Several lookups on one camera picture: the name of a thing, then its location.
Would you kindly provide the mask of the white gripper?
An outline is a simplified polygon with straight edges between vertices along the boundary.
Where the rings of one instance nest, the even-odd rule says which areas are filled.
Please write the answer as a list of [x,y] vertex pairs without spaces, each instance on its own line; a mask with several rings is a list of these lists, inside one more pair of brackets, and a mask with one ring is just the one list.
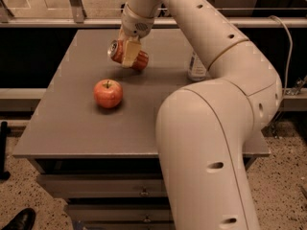
[[[120,41],[125,41],[127,39],[126,35],[143,38],[150,33],[154,24],[154,18],[143,17],[136,14],[128,3],[125,4],[123,9],[121,21],[122,29],[119,30],[118,34],[118,39]],[[128,39],[125,42],[122,66],[124,68],[132,67],[140,51],[140,41],[138,39]]]

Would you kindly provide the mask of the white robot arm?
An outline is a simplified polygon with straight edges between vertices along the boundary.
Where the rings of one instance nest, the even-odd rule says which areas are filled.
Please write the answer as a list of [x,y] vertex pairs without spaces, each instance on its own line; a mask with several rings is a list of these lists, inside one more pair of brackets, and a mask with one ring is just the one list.
[[157,150],[176,230],[260,230],[242,150],[280,106],[279,75],[206,0],[128,0],[122,36],[146,36],[160,5],[210,76],[167,97],[156,118]]

